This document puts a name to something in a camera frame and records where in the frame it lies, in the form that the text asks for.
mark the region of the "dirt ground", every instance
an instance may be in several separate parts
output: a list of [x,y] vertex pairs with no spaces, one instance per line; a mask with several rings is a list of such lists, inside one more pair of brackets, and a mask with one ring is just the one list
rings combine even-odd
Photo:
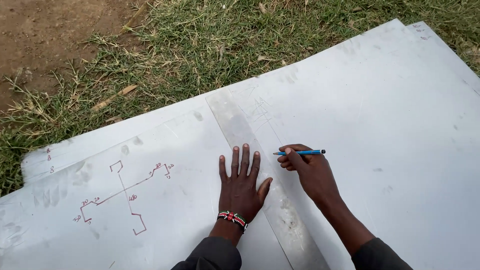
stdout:
[[67,59],[92,58],[96,50],[78,42],[97,31],[116,34],[131,17],[127,0],[0,0],[0,111],[21,95],[3,78],[34,92],[54,92],[50,70]]

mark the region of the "flag-pattern bracelet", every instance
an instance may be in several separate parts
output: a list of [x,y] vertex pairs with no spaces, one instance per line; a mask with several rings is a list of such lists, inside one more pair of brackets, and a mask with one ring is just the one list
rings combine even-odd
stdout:
[[240,227],[243,230],[243,233],[245,233],[245,231],[247,230],[248,224],[245,221],[245,219],[241,215],[236,214],[234,212],[220,211],[218,213],[218,216],[217,216],[216,219],[225,219],[225,220],[232,221],[233,223],[236,223],[236,224],[240,225]]

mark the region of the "green grass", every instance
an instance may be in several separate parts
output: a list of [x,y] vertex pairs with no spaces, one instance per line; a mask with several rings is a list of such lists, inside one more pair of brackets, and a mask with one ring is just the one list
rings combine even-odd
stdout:
[[[24,92],[0,120],[0,196],[22,186],[21,155],[123,119],[294,63],[391,19],[424,20],[480,74],[480,0],[154,1],[130,37],[93,34],[82,68],[52,73],[58,92]],[[137,46],[131,45],[134,40]],[[275,61],[257,61],[263,55]],[[99,112],[124,87],[134,91]]]

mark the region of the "dark sleeve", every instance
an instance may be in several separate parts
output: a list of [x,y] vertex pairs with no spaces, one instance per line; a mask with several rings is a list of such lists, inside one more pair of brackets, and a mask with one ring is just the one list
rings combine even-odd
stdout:
[[380,238],[374,238],[364,243],[352,256],[355,269],[393,269],[411,270],[387,244]]
[[230,240],[220,236],[204,238],[188,258],[177,263],[172,270],[238,270],[240,252]]

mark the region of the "blue pencil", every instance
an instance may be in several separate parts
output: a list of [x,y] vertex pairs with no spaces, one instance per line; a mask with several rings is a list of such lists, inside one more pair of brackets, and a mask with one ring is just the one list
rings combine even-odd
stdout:
[[[297,154],[299,155],[319,155],[319,154],[325,154],[325,150],[308,150],[308,151],[296,151]],[[285,152],[277,152],[273,153],[274,155],[278,156],[286,156],[287,154]]]

